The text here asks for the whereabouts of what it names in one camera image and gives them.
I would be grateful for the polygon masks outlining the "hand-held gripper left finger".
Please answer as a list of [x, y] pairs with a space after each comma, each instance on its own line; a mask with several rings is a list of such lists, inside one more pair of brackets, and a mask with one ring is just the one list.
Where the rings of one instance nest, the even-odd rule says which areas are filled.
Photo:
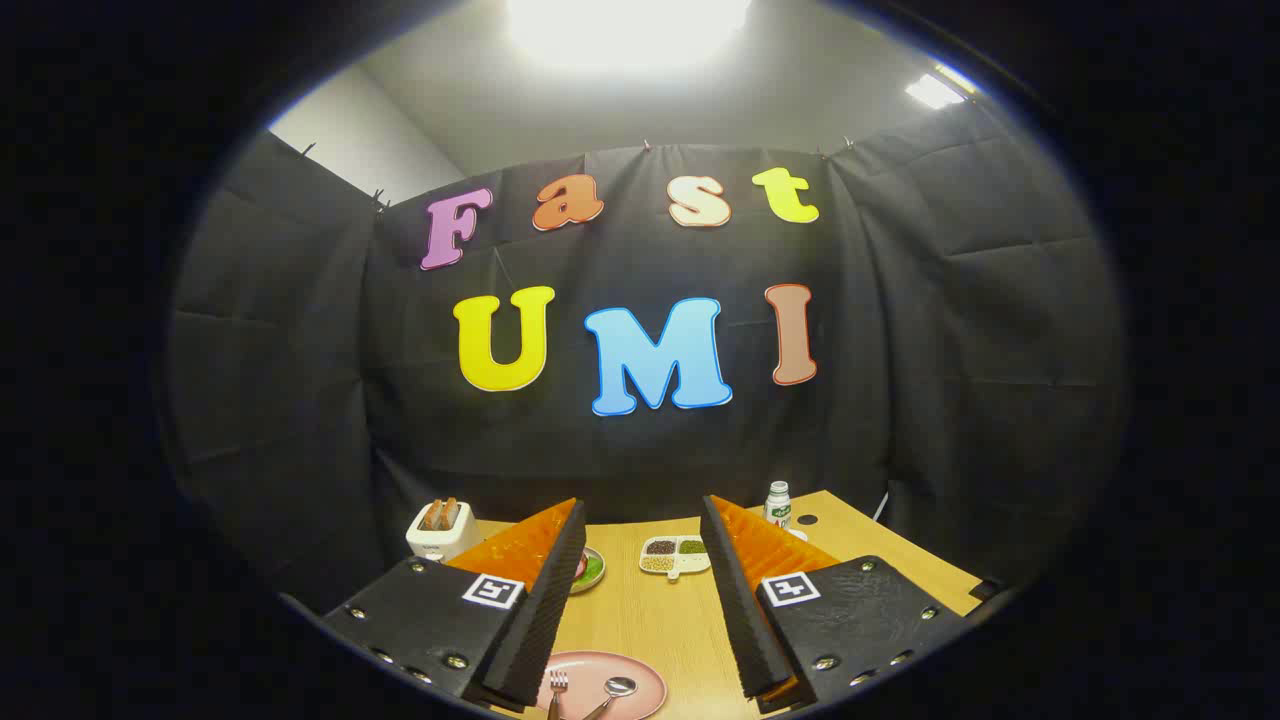
[[538, 701], [585, 536], [585, 505], [567, 498], [449, 561], [406, 559], [323, 628], [420, 687], [521, 711]]

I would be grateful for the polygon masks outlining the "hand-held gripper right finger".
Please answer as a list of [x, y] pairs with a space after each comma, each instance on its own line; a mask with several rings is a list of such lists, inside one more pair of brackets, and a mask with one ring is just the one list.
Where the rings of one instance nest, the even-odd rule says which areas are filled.
[[850, 700], [969, 628], [888, 559], [838, 561], [718, 496], [700, 532], [742, 693], [764, 714]]

